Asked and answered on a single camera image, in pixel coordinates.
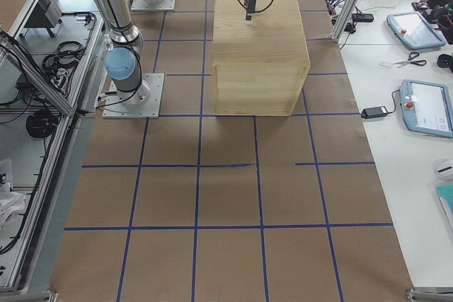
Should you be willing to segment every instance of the plywood box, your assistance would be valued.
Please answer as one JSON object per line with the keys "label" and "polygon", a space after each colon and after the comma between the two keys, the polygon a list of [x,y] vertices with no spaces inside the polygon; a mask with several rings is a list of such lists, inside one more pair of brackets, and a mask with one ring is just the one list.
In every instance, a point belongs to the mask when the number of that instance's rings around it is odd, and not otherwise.
{"label": "plywood box", "polygon": [[[258,1],[257,9],[269,1]],[[299,4],[274,1],[245,20],[237,1],[214,10],[212,75],[218,115],[288,116],[304,85],[310,61]]]}

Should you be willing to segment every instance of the white table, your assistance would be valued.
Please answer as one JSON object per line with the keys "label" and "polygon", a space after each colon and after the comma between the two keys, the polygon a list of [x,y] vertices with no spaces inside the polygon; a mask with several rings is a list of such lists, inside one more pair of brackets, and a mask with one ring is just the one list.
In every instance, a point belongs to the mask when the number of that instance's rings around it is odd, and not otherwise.
{"label": "white table", "polygon": [[[412,11],[413,0],[361,0],[361,10],[374,14],[373,23],[358,23],[357,32],[341,50],[352,89],[360,110],[385,105],[393,109],[391,92],[403,79],[442,83],[453,98],[453,74],[437,67],[437,56],[453,53],[453,47],[422,51],[424,67],[407,65],[400,69],[379,66],[381,60],[405,60],[409,50],[391,33],[385,18],[390,13]],[[347,33],[340,39],[340,46]],[[401,108],[380,120],[364,121],[387,203],[394,221],[404,259],[415,287],[453,286],[453,232],[435,194],[437,178],[433,163],[453,158],[453,141],[408,131]]]}

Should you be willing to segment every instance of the scissors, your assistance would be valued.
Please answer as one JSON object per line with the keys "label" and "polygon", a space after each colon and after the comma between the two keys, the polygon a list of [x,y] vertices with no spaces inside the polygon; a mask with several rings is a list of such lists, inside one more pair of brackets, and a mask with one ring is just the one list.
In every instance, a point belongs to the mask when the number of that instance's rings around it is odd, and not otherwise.
{"label": "scissors", "polygon": [[426,60],[420,59],[420,60],[414,60],[415,58],[419,57],[420,53],[418,52],[411,52],[409,54],[408,60],[404,60],[402,62],[397,62],[394,63],[394,65],[399,64],[397,67],[403,67],[407,64],[412,64],[412,65],[417,65],[417,66],[424,66],[426,65]]}

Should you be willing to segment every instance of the brown paper floor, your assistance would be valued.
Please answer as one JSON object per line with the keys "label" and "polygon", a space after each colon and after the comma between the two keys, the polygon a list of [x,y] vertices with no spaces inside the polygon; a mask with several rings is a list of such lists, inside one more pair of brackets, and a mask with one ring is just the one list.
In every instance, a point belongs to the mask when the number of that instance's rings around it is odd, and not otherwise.
{"label": "brown paper floor", "polygon": [[51,289],[72,301],[405,301],[410,279],[323,0],[291,117],[215,117],[214,0],[134,14],[158,120],[97,116]]}

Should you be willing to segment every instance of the blue tape grid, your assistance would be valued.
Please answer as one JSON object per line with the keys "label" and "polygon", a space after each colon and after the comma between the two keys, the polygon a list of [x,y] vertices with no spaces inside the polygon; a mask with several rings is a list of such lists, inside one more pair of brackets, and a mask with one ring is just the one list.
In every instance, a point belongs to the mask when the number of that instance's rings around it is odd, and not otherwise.
{"label": "blue tape grid", "polygon": [[[311,122],[310,117],[318,116],[318,115],[358,115],[358,112],[332,112],[332,113],[310,113],[309,109],[306,104],[305,100],[305,92],[302,91],[302,95],[304,97],[304,105],[305,105],[305,114],[296,114],[293,116],[301,116],[306,117],[308,121],[309,127],[309,135],[311,140],[311,147],[314,154],[314,162],[311,163],[295,163],[297,166],[306,166],[311,165],[315,166],[316,174],[318,177],[319,183],[319,190],[321,194],[321,201],[323,205],[323,212],[325,223],[320,224],[289,224],[289,225],[265,225],[263,221],[263,203],[262,203],[262,196],[261,196],[261,187],[260,187],[260,162],[259,162],[259,145],[258,145],[258,128],[256,124],[256,118],[253,117],[253,131],[255,137],[255,153],[256,153],[256,162],[249,163],[249,164],[224,164],[224,165],[203,165],[201,164],[201,141],[202,141],[202,118],[203,117],[216,117],[215,115],[204,115],[203,114],[203,93],[204,93],[204,85],[205,85],[205,77],[210,76],[210,74],[205,73],[205,55],[206,55],[206,42],[212,41],[207,39],[207,14],[211,13],[212,11],[207,10],[208,0],[205,0],[205,10],[204,11],[176,11],[176,12],[185,12],[185,13],[204,13],[205,14],[205,29],[204,29],[204,38],[199,40],[164,40],[162,39],[162,35],[164,32],[165,20],[166,20],[166,12],[164,13],[162,24],[161,24],[161,32],[159,35],[158,40],[145,40],[145,41],[152,41],[157,42],[157,49],[156,55],[154,59],[154,69],[153,72],[156,71],[156,65],[159,58],[159,51],[161,48],[161,42],[166,41],[200,41],[203,42],[203,59],[202,59],[202,73],[201,74],[166,74],[166,76],[201,76],[202,83],[201,83],[201,98],[200,98],[200,114],[199,115],[162,115],[162,117],[199,117],[199,138],[198,138],[198,154],[197,154],[197,164],[160,164],[160,165],[152,165],[152,164],[143,164],[143,156],[144,156],[144,147],[146,144],[147,139],[147,131],[149,128],[149,124],[151,124],[150,119],[146,120],[145,128],[144,128],[144,135],[142,139],[142,147],[140,151],[139,157],[139,164],[118,164],[118,165],[83,165],[82,168],[137,168],[137,177],[135,182],[134,188],[134,195],[132,200],[132,208],[130,212],[130,221],[128,226],[97,226],[97,227],[68,227],[65,228],[65,231],[77,232],[77,231],[127,231],[127,238],[125,243],[125,251],[123,255],[122,261],[122,268],[120,274],[120,281],[118,284],[117,290],[117,298],[116,301],[121,301],[121,293],[122,293],[122,285],[124,282],[125,277],[125,269],[127,266],[127,255],[129,252],[129,245],[130,245],[130,236],[132,231],[140,231],[140,230],[193,230],[194,231],[194,240],[193,240],[193,272],[192,272],[192,296],[191,302],[195,302],[195,283],[196,283],[196,269],[197,269],[197,232],[198,230],[242,230],[242,229],[258,229],[260,230],[260,239],[261,239],[261,249],[262,249],[262,258],[263,258],[263,280],[264,280],[264,288],[265,288],[265,299],[266,302],[269,302],[269,289],[268,289],[268,273],[266,267],[266,254],[265,254],[265,230],[266,229],[275,229],[275,228],[325,228],[328,232],[328,239],[329,245],[331,249],[331,257],[333,268],[335,270],[336,282],[338,287],[338,294],[340,296],[340,301],[344,302],[343,297],[343,290],[340,281],[340,273],[338,271],[338,266],[336,262],[336,254],[335,248],[333,244],[333,238],[331,235],[332,228],[352,228],[352,227],[392,227],[392,223],[329,223],[328,219],[328,212],[326,206],[326,200],[323,193],[323,184],[321,179],[321,174],[319,171],[319,167],[323,165],[372,165],[374,162],[327,162],[322,163],[317,161],[316,156],[316,147],[314,144],[313,132],[311,130]],[[301,12],[304,11],[315,11],[315,12],[326,12],[326,10],[318,10],[318,9],[303,9]],[[314,38],[308,39],[308,41],[316,41],[316,40],[327,40],[326,38]],[[310,73],[309,76],[337,76],[337,75],[346,75],[345,72],[338,72],[338,73]],[[246,166],[255,166],[256,167],[256,175],[257,175],[257,183],[258,183],[258,203],[259,203],[259,214],[260,214],[260,225],[253,225],[253,226],[200,226],[198,225],[198,207],[199,207],[199,196],[200,196],[200,170],[201,168],[211,168],[211,167],[246,167]],[[195,195],[195,224],[194,226],[133,226],[134,220],[134,212],[135,212],[135,204],[137,201],[137,194],[139,188],[139,179],[141,175],[142,168],[197,168],[197,181],[196,181],[196,195]]]}

